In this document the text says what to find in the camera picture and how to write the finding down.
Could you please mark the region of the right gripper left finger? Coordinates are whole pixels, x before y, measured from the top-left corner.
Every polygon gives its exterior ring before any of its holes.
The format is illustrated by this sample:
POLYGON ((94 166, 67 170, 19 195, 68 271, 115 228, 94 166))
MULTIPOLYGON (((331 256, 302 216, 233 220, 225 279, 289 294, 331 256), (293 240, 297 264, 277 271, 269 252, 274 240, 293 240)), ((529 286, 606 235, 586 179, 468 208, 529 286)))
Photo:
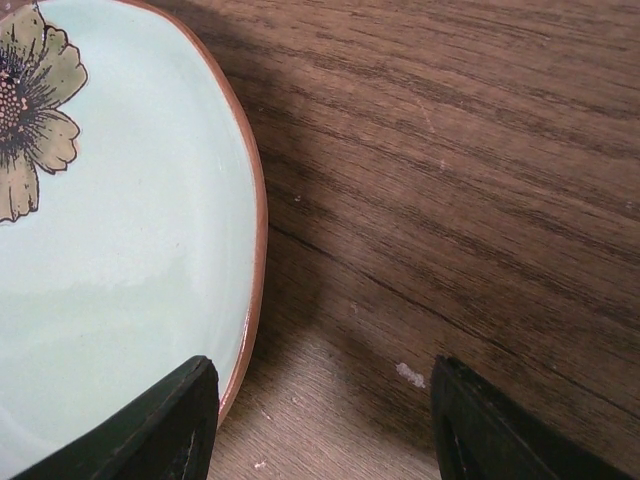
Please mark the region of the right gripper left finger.
POLYGON ((103 423, 15 477, 205 479, 219 413, 218 373, 193 356, 103 423))

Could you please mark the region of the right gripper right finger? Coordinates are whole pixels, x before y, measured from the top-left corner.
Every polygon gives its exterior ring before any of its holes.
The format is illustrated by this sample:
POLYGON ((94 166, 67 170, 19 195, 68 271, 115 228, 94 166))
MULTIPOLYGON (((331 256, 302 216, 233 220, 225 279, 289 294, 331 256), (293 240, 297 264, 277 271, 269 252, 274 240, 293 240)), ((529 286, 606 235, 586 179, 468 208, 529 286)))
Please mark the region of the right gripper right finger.
POLYGON ((542 423, 454 357, 436 357, 430 391, 443 479, 631 477, 542 423))

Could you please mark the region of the green floral plate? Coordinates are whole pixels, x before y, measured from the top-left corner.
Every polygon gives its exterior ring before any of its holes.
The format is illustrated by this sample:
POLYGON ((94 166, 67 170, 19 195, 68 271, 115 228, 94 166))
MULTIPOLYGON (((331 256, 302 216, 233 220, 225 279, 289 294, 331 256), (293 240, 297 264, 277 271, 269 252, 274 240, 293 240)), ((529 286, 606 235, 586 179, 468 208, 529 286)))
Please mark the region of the green floral plate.
POLYGON ((1 5, 1 475, 193 356, 222 424, 259 324, 267 202, 218 63, 144 1, 1 5))

